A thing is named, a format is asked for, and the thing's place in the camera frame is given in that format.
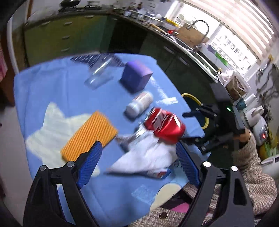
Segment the crushed red can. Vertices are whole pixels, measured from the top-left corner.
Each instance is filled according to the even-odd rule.
[[[186,129],[174,113],[159,107],[152,108],[144,125],[148,130],[154,130],[155,136],[170,143],[177,143]]]

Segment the blue gripper pad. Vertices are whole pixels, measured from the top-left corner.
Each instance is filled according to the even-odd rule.
[[[199,187],[201,184],[199,180],[199,170],[180,142],[176,144],[175,152],[190,184]]]
[[[103,147],[101,142],[96,141],[95,146],[92,146],[89,150],[89,155],[84,161],[82,167],[79,170],[79,177],[76,185],[81,189],[86,185],[102,155]]]

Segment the white bottle cap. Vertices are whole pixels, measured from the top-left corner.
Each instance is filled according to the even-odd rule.
[[[127,105],[125,113],[131,118],[136,118],[140,114],[140,107],[137,103],[131,102]]]

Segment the pink cloth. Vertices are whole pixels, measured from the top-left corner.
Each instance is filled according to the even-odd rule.
[[[190,205],[188,203],[182,203],[180,205],[178,205],[177,207],[172,208],[172,211],[176,211],[179,213],[187,213],[187,211],[189,210]]]
[[[0,82],[6,76],[7,71],[8,71],[8,67],[7,67],[7,64],[5,62],[4,54],[3,54],[1,44],[0,44]]]

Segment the floor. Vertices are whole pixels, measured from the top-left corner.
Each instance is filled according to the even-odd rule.
[[[22,225],[32,179],[15,107],[6,107],[0,112],[0,122],[0,177],[6,194],[4,203]]]

